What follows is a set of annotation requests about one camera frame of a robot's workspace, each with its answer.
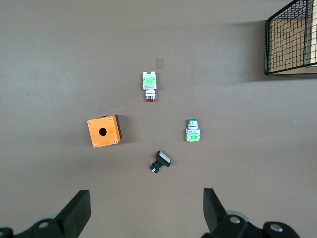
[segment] wire mesh basket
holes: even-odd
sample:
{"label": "wire mesh basket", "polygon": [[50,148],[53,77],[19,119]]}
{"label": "wire mesh basket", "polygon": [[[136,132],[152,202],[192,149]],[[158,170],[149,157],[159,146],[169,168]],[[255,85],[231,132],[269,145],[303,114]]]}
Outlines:
{"label": "wire mesh basket", "polygon": [[294,0],[266,21],[265,74],[317,73],[317,0]]}

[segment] mounting hole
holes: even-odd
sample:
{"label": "mounting hole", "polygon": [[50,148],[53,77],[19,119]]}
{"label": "mounting hole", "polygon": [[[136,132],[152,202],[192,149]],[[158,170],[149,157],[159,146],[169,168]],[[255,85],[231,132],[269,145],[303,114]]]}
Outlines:
{"label": "mounting hole", "polygon": [[104,128],[101,128],[101,129],[99,130],[99,135],[101,135],[101,136],[107,135],[107,130],[104,129]]}

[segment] black wire basket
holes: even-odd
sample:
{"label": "black wire basket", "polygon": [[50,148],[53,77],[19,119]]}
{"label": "black wire basket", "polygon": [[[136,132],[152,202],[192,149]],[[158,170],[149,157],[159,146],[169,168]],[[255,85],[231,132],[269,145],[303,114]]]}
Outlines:
{"label": "black wire basket", "polygon": [[265,74],[317,73],[317,0],[294,0],[266,21]]}

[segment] green contact block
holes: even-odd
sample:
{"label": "green contact block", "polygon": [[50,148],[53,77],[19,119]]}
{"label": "green contact block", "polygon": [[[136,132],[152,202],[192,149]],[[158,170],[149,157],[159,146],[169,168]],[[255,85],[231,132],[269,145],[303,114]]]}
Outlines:
{"label": "green contact block", "polygon": [[200,139],[200,135],[188,135],[187,141],[189,142],[197,142]]}
{"label": "green contact block", "polygon": [[148,77],[145,77],[145,78],[144,78],[143,84],[144,84],[144,85],[156,84],[156,80],[155,80],[154,77],[148,76]]}

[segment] metal screw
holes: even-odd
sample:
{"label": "metal screw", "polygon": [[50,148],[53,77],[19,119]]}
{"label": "metal screw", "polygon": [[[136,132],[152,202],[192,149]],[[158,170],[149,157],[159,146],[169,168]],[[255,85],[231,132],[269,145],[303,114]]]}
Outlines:
{"label": "metal screw", "polygon": [[38,228],[44,228],[44,227],[47,227],[49,225],[48,222],[42,222],[38,225]]}
{"label": "metal screw", "polygon": [[271,229],[273,231],[276,231],[276,232],[282,232],[283,231],[283,228],[280,225],[278,225],[278,224],[271,224],[270,227],[271,227]]}
{"label": "metal screw", "polygon": [[240,223],[240,219],[237,217],[230,217],[230,221],[234,224],[239,224]]}

